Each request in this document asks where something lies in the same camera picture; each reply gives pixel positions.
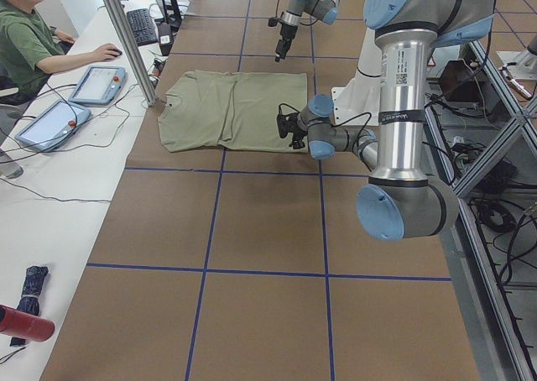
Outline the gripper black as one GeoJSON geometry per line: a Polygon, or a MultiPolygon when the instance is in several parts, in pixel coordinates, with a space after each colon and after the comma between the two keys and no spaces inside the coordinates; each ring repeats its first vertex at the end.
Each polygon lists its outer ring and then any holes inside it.
{"type": "Polygon", "coordinates": [[[292,133],[292,140],[289,146],[292,149],[304,149],[305,141],[307,137],[307,126],[299,119],[290,119],[288,121],[288,130],[292,133]]]}
{"type": "Polygon", "coordinates": [[[288,51],[295,39],[298,27],[287,23],[281,23],[280,40],[277,43],[275,50],[275,61],[280,62],[286,58],[288,51]]]}

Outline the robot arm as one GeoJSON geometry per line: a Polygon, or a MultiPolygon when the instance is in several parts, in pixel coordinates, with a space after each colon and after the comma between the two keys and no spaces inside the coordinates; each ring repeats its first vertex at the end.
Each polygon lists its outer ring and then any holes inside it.
{"type": "Polygon", "coordinates": [[[275,61],[284,60],[295,39],[298,27],[302,22],[302,15],[305,13],[314,19],[311,25],[321,21],[331,25],[336,21],[338,5],[341,0],[289,0],[287,8],[278,13],[279,2],[277,1],[275,16],[268,20],[269,27],[280,25],[280,39],[275,49],[275,61]]]}
{"type": "Polygon", "coordinates": [[[433,50],[484,37],[496,0],[365,0],[364,21],[380,50],[378,135],[338,127],[329,96],[300,112],[279,114],[281,138],[314,159],[351,152],[371,170],[357,194],[357,217],[380,240],[436,235],[453,225],[453,190],[420,168],[425,123],[424,84],[433,50]]]}

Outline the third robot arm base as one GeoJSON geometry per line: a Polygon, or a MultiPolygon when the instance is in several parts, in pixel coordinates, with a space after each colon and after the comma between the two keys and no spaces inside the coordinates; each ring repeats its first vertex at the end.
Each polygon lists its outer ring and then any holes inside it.
{"type": "Polygon", "coordinates": [[[520,52],[499,51],[503,62],[498,71],[504,81],[524,100],[533,98],[536,90],[536,37],[520,52]]]}

